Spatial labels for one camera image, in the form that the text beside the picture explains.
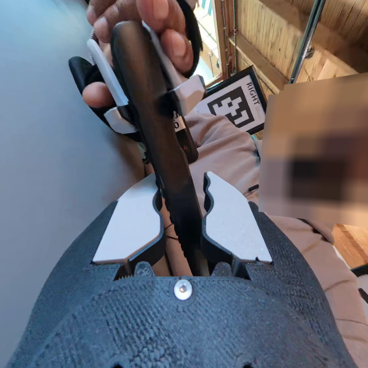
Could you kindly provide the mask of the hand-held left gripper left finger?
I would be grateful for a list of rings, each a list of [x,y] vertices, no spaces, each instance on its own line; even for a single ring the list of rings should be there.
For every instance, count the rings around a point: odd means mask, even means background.
[[[128,272],[139,262],[156,264],[166,247],[161,208],[162,197],[153,173],[117,200],[92,262],[121,264]]]

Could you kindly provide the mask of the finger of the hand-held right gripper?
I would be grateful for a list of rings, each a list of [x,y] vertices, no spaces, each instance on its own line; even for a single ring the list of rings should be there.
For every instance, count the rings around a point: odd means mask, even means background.
[[[119,134],[139,134],[138,128],[134,125],[129,100],[103,51],[94,39],[87,41],[87,47],[115,102],[114,106],[104,109],[104,120],[112,130]]]
[[[150,35],[164,78],[164,94],[158,100],[159,110],[167,116],[174,112],[179,116],[186,116],[204,97],[206,93],[204,80],[200,75],[190,78],[182,76],[164,53],[155,32],[144,21],[142,25]]]

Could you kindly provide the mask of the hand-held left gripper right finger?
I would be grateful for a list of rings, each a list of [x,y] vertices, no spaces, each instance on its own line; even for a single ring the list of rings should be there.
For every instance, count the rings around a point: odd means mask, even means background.
[[[204,174],[205,215],[200,249],[210,265],[230,265],[234,276],[243,276],[249,263],[273,260],[246,197],[213,172]]]

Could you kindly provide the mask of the person's right forearm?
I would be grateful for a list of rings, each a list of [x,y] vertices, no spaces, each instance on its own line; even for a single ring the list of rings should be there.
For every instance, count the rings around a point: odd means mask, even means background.
[[[211,114],[190,113],[186,123],[199,157],[190,165],[196,194],[204,212],[204,173],[213,172],[248,201],[258,204],[260,158],[256,145],[247,132],[235,127],[228,118]]]

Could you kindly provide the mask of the person's right hand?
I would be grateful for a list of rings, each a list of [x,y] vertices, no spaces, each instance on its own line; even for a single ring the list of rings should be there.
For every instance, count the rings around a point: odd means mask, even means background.
[[[175,0],[90,1],[86,16],[107,61],[113,67],[110,34],[121,21],[144,21],[157,34],[162,49],[178,72],[193,66],[194,53],[186,36],[184,13]]]

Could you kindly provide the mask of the black white marker board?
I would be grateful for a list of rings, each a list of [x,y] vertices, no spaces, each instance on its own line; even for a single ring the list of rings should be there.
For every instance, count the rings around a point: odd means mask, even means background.
[[[194,112],[225,116],[241,131],[255,134],[263,130],[267,100],[254,66],[207,90]]]

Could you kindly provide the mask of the grey metal conduit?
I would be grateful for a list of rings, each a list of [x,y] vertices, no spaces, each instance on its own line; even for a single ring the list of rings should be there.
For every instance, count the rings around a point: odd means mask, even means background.
[[[314,36],[315,30],[319,23],[321,14],[324,9],[326,1],[325,0],[315,0],[312,10],[310,12],[310,16],[302,37],[301,45],[297,54],[297,58],[294,64],[294,68],[292,70],[292,74],[289,80],[289,84],[295,84],[301,72],[303,63],[306,59],[307,54],[309,53],[310,44],[312,38]]]

